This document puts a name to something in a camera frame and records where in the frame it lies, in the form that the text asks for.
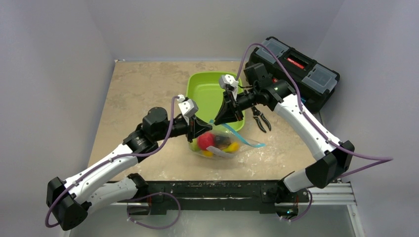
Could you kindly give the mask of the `red fake apple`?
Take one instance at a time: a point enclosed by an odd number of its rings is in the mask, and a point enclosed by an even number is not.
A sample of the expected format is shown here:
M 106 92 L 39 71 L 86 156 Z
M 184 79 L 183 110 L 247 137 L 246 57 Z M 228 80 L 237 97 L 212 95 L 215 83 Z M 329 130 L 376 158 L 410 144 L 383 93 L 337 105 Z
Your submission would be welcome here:
M 209 146 L 214 146 L 214 134 L 206 132 L 197 138 L 197 145 L 201 150 L 207 150 Z

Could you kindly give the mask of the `clear zip top bag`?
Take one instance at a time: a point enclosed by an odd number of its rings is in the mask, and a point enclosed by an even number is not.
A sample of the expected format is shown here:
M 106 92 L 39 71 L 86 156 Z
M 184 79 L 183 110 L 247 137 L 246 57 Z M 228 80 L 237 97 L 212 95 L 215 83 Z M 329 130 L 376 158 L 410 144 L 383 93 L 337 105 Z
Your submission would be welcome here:
M 209 123 L 212 125 L 212 130 L 209 132 L 214 134 L 214 146 L 209 146 L 207 150 L 194 152 L 197 155 L 211 159 L 233 159 L 249 150 L 265 147 L 264 143 L 243 137 L 228 124 L 214 125 L 214 120 Z M 240 149 L 232 154 L 224 152 L 223 149 L 232 142 L 238 142 Z

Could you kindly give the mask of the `yellow fake lemon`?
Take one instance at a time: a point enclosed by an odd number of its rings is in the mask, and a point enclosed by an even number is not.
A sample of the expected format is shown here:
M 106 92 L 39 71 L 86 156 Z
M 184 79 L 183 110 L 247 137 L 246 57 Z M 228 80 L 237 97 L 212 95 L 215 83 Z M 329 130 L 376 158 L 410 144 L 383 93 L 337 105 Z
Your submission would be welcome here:
M 235 153 L 240 149 L 240 144 L 238 142 L 232 142 L 227 148 L 223 149 L 226 153 Z

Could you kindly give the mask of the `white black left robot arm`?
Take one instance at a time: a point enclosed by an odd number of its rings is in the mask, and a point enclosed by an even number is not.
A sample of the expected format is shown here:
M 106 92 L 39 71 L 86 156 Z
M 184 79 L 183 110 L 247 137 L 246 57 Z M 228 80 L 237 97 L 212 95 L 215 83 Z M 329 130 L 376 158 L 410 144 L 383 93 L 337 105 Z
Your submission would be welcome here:
M 212 126 L 195 113 L 190 105 L 178 116 L 162 107 L 151 108 L 137 128 L 100 161 L 64 180 L 51 179 L 47 184 L 45 226 L 71 230 L 94 211 L 112 203 L 164 196 L 163 192 L 150 193 L 148 183 L 138 173 L 115 183 L 110 179 L 156 154 L 170 138 L 184 135 L 191 142 L 210 131 Z

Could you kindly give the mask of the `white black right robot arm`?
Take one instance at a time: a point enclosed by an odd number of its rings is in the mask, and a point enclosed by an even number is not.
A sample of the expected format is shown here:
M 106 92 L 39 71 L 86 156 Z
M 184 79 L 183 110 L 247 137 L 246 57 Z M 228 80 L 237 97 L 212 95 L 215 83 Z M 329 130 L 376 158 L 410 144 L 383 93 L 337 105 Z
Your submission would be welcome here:
M 315 120 L 301 105 L 293 86 L 283 79 L 273 81 L 261 63 L 247 67 L 245 73 L 252 87 L 242 93 L 238 93 L 238 81 L 232 75 L 220 76 L 218 83 L 225 91 L 214 124 L 241 121 L 244 110 L 257 104 L 267 106 L 294 129 L 316 160 L 279 182 L 277 194 L 280 199 L 289 201 L 301 189 L 324 188 L 349 169 L 354 145 L 350 141 L 340 141 Z

